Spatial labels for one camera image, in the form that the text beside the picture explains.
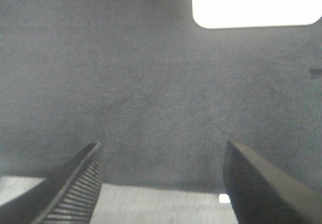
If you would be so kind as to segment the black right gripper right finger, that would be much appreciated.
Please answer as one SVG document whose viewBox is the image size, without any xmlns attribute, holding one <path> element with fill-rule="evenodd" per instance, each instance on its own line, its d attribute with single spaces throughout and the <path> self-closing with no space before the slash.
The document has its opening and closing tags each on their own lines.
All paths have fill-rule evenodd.
<svg viewBox="0 0 322 224">
<path fill-rule="evenodd" d="M 321 223 L 321 194 L 242 142 L 226 143 L 223 179 L 238 223 Z"/>
</svg>

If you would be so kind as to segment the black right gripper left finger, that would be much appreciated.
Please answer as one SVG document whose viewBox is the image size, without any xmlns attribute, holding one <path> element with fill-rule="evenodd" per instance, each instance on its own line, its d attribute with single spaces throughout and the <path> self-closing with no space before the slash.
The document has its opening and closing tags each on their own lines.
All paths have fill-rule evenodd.
<svg viewBox="0 0 322 224">
<path fill-rule="evenodd" d="M 101 187 L 101 145 L 90 143 L 47 179 L 1 205 L 1 223 L 90 223 Z"/>
</svg>

